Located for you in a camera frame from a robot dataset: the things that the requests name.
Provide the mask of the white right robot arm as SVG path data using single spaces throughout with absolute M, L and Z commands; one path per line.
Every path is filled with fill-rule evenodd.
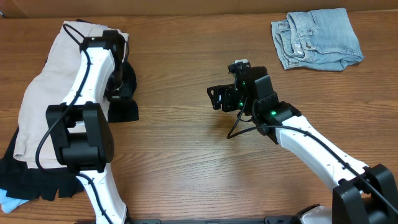
M 332 193 L 332 206 L 312 205 L 296 215 L 265 218 L 265 223 L 397 223 L 397 186 L 382 164 L 369 167 L 320 134 L 290 103 L 280 101 L 266 67 L 236 62 L 234 82 L 211 86 L 214 110 L 250 117 L 254 129 L 301 159 Z

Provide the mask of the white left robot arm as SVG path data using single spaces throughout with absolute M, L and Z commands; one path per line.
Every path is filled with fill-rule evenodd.
M 46 110 L 50 137 L 59 164 L 84 186 L 95 210 L 96 223 L 126 223 L 111 172 L 114 139 L 101 104 L 107 86 L 121 83 L 125 39 L 116 30 L 79 43 L 81 64 L 70 91 L 59 105 Z

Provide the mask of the beige khaki shorts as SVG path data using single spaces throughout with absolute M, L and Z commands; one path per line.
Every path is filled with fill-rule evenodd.
M 85 37 L 102 36 L 104 25 L 65 21 Z M 19 111 L 19 133 L 16 138 L 14 159 L 26 162 L 28 169 L 37 169 L 35 153 L 40 140 L 48 130 L 45 112 L 48 105 L 59 105 L 70 91 L 81 64 L 79 46 L 61 28 L 56 36 L 47 62 L 40 75 L 27 87 Z M 40 164 L 45 169 L 63 168 L 57 161 L 50 136 L 40 151 Z

